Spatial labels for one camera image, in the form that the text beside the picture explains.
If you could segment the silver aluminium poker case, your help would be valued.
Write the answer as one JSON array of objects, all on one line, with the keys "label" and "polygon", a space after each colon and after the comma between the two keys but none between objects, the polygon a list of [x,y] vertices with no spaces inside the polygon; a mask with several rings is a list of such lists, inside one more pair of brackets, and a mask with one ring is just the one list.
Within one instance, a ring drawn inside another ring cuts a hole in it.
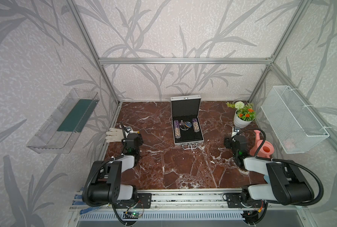
[{"label": "silver aluminium poker case", "polygon": [[176,139],[174,137],[174,144],[176,146],[181,146],[184,150],[194,150],[198,148],[200,144],[204,142],[204,137],[201,129],[201,124],[199,121],[199,110],[201,104],[200,95],[191,95],[191,96],[175,96],[170,98],[171,103],[171,117],[172,117],[172,126],[174,134],[174,121],[188,121],[192,123],[194,118],[198,119],[200,126],[199,132],[194,132],[193,127],[187,131],[181,132],[181,138]]}]

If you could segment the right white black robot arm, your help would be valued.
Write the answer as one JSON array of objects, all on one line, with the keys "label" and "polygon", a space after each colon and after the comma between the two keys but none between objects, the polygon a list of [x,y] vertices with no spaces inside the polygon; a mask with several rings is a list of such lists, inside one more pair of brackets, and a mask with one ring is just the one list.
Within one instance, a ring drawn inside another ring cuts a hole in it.
[{"label": "right white black robot arm", "polygon": [[247,138],[238,127],[232,129],[232,136],[224,139],[226,148],[231,149],[235,164],[246,171],[256,172],[268,177],[265,184],[244,186],[241,193],[226,194],[228,202],[239,202],[244,207],[253,207],[256,202],[268,202],[281,205],[310,206],[321,201],[324,186],[320,178],[292,160],[272,159],[269,155],[259,156],[264,150],[266,134],[254,128],[257,145],[250,154]]}]

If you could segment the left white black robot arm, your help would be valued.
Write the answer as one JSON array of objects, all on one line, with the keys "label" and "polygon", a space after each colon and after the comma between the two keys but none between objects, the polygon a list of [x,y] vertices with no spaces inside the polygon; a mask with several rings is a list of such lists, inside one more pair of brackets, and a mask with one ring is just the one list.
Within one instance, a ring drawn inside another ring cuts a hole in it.
[{"label": "left white black robot arm", "polygon": [[138,202],[137,189],[133,185],[121,183],[122,173],[134,168],[141,156],[140,146],[143,144],[140,133],[124,136],[121,156],[106,161],[95,161],[86,180],[82,200],[90,207],[106,204]]}]

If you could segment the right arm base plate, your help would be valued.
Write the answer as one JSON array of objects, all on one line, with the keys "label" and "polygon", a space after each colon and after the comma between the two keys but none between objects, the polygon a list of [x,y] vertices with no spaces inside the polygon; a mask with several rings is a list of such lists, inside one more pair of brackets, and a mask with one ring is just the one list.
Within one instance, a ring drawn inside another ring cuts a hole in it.
[{"label": "right arm base plate", "polygon": [[248,193],[225,193],[223,199],[229,208],[248,208],[258,210],[263,207],[262,200],[255,200]]}]

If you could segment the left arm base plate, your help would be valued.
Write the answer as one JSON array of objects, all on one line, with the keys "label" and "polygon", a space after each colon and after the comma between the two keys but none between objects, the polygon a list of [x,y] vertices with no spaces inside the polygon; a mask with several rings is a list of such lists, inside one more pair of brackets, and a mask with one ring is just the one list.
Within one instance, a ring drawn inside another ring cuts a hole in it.
[{"label": "left arm base plate", "polygon": [[138,193],[134,194],[129,200],[121,200],[115,204],[116,209],[149,209],[151,207],[152,194],[151,193]]}]

